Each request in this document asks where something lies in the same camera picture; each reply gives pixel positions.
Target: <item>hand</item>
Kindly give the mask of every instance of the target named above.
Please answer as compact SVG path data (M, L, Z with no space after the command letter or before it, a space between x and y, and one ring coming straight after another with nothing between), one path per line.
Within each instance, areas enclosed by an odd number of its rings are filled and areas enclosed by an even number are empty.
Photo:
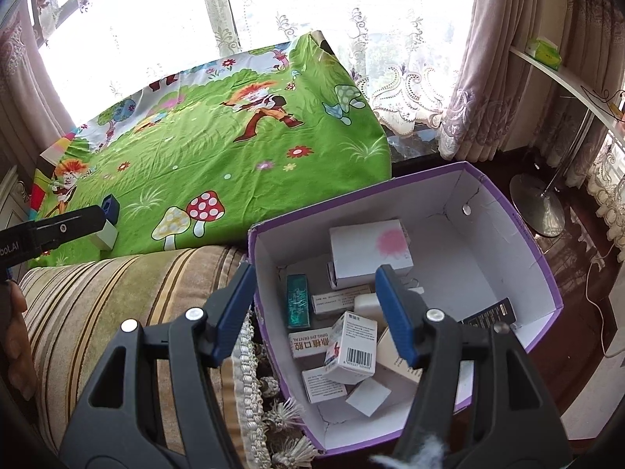
M15 282L9 282L9 285L12 318L2 347L9 359L9 382L20 390L25 400L30 400L37 389L37 373L32 362L28 331L22 315L27 309L26 298Z

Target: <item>round metal base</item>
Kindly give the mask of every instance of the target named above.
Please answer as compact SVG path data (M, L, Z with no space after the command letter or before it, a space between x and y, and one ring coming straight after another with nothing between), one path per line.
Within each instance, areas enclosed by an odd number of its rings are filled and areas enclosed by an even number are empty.
M555 192L543 194L545 187L534 176L518 174L510 181L510 196L527 225L539 235L554 238L564 230L564 210Z

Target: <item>wooden floor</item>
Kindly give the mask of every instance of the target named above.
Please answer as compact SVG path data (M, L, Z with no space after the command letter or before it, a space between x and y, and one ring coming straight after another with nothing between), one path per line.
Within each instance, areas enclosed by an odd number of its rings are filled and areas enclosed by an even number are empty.
M406 161L394 167L394 175L405 175L441 164L440 159ZM503 154L491 162L475 165L508 198L508 185L515 174L528 172L549 179L551 173L545 167L537 170L533 157L522 152ZM607 226L595 215L595 200L585 188L563 188L559 198L566 212L564 232L552 239L536 236L536 242L543 250L554 274L564 301L564 309L530 356L563 413L575 400L602 358L599 341L601 318L596 308L586 301L584 288L591 258L597 251L600 255L605 255L611 243L605 236ZM600 272L596 266L593 267L588 287L590 298L599 303L606 319L606 347L616 332L614 315L607 301L607 295L620 267L616 255L617 251L613 249L605 258L605 267ZM461 447L467 420L468 415L463 413L454 418L450 439L452 451ZM320 458L312 465L315 469L380 467L371 464L368 457L374 453L391 454L394 445L394 441L387 442L366 450Z

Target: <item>purple box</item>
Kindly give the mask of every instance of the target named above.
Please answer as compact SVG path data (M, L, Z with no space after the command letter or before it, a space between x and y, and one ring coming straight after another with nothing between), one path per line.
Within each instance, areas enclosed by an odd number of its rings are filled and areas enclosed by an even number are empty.
M257 272L260 331L285 397L305 408L307 436L328 455L373 446L401 434L417 384L377 366L391 394L371 418L344 397L311 404L301 372L318 362L294 360L284 322L286 276L305 273L311 294L330 291L331 227L398 218L414 263L409 277L430 308L465 319L508 297L515 333L532 350L563 308L545 257L521 217L493 183L468 163L392 179L255 225L249 253ZM332 323L314 325L324 328ZM473 364L463 362L456 409L470 403Z

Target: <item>striped fabric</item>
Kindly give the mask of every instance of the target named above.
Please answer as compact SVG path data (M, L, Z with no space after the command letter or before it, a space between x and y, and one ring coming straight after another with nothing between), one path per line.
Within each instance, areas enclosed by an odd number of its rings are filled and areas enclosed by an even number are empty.
M39 376L39 430L58 450L80 392L124 319L168 322L227 285L243 254L208 246L98 263L36 268L23 278L26 325ZM170 449L183 452L168 362L159 362L159 395ZM232 440L245 462L237 421L232 362L211 369L211 381Z

